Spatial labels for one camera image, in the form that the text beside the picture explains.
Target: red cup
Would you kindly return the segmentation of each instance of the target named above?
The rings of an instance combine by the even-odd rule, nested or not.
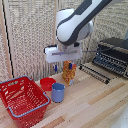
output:
[[[41,88],[44,91],[51,91],[53,83],[56,83],[56,81],[53,78],[49,78],[49,77],[40,80]]]

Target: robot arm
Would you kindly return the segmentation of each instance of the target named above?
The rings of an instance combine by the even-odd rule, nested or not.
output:
[[[80,30],[104,7],[122,0],[84,0],[82,4],[67,18],[57,24],[56,34],[60,43],[69,46],[78,39]]]
[[[56,15],[56,43],[48,46],[44,52],[48,63],[76,60],[82,57],[82,48],[78,41],[85,39],[93,31],[90,21],[103,8],[122,0],[84,0],[74,9],[65,9]]]

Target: wooden countertop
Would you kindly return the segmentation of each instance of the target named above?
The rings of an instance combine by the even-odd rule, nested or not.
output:
[[[52,78],[66,86],[64,100],[52,102],[32,128],[110,128],[128,102],[127,79],[115,78],[106,85],[77,69],[74,85],[68,86],[61,75]],[[0,128],[17,128],[1,100]]]

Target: blue cup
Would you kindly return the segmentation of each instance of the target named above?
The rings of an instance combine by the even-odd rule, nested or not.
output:
[[[62,102],[64,99],[64,89],[65,86],[60,83],[54,83],[52,85],[52,93],[51,93],[51,99],[53,102]]]

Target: red plastic basket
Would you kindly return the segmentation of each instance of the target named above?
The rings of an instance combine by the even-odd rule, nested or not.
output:
[[[41,121],[51,103],[45,92],[27,76],[0,83],[0,97],[18,128],[30,128]]]

